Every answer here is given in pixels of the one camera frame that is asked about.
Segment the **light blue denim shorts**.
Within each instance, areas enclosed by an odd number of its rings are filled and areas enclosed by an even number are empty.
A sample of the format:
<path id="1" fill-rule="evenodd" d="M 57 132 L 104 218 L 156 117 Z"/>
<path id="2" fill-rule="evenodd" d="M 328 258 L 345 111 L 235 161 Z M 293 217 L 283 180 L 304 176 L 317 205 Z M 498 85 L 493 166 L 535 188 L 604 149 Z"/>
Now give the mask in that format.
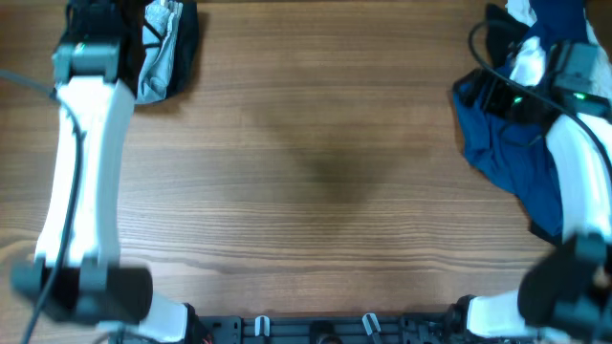
<path id="1" fill-rule="evenodd" d="M 166 98 L 183 6 L 179 1 L 156 0 L 145 8 L 142 28 L 145 59 L 139 77 L 137 104 Z"/>

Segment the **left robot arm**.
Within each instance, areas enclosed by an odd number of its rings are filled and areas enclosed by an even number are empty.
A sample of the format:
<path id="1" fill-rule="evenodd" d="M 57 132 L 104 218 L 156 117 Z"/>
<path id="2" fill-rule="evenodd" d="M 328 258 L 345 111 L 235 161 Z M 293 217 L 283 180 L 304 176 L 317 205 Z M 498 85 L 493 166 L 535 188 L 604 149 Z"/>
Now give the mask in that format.
<path id="1" fill-rule="evenodd" d="M 120 263 L 122 148 L 145 58 L 143 1 L 71 1 L 53 53 L 59 136 L 52 196 L 33 260 L 11 285 L 33 315 L 100 327 L 115 340 L 187 343 L 189 307 L 153 290 L 150 271 Z"/>

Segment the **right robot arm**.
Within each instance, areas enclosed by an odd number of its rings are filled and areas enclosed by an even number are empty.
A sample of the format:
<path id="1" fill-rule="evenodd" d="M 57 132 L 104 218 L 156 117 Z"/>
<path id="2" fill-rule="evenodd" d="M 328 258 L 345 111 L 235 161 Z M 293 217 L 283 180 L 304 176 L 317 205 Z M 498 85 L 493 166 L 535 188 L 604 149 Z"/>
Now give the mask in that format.
<path id="1" fill-rule="evenodd" d="M 611 108 L 591 94 L 597 48 L 561 42 L 530 89 L 506 82 L 552 108 L 545 133 L 557 169 L 561 242 L 523 277 L 519 288 L 472 298 L 468 332 L 483 338 L 611 339 Z"/>

